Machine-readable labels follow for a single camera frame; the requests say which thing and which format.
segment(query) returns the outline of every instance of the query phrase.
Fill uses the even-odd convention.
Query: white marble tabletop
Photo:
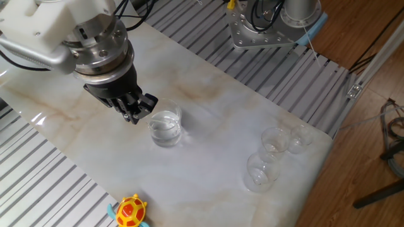
[[[272,188],[249,192],[242,176],[261,133],[308,125],[148,25],[130,40],[142,90],[182,108],[184,133],[173,148],[155,145],[145,122],[125,122],[72,75],[2,60],[0,97],[115,199],[138,193],[152,226],[293,226],[332,139],[312,128],[314,142],[285,153]]]

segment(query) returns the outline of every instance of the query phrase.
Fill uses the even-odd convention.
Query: yellow toy
[[[146,206],[147,202],[141,201],[139,196],[134,194],[132,197],[122,199],[116,214],[109,204],[107,213],[112,219],[116,219],[119,227],[149,227],[147,223],[142,222],[146,216]]]

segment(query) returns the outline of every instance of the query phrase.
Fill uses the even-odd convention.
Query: metal bracket
[[[351,89],[349,89],[347,93],[347,98],[355,100],[363,89],[364,88],[362,87],[362,85],[359,84],[352,85]]]

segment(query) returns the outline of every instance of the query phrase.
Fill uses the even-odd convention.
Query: screw
[[[114,36],[117,37],[117,38],[119,38],[119,37],[122,36],[122,32],[118,30],[118,31],[116,31],[116,32],[114,33]]]
[[[101,50],[100,53],[99,53],[99,55],[100,55],[100,57],[105,57],[105,56],[108,55],[108,51],[106,51],[106,50]]]

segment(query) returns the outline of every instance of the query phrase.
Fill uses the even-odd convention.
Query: clear glass cup
[[[261,141],[267,152],[280,159],[289,147],[290,134],[283,129],[270,127],[262,133]]]
[[[172,100],[159,99],[148,121],[151,138],[158,146],[175,146],[181,138],[181,108]]]
[[[267,152],[257,152],[248,158],[244,184],[252,192],[266,192],[279,177],[280,165],[276,157]]]
[[[292,129],[290,137],[289,152],[299,154],[304,152],[307,146],[312,143],[314,134],[312,129],[304,125],[299,125]]]

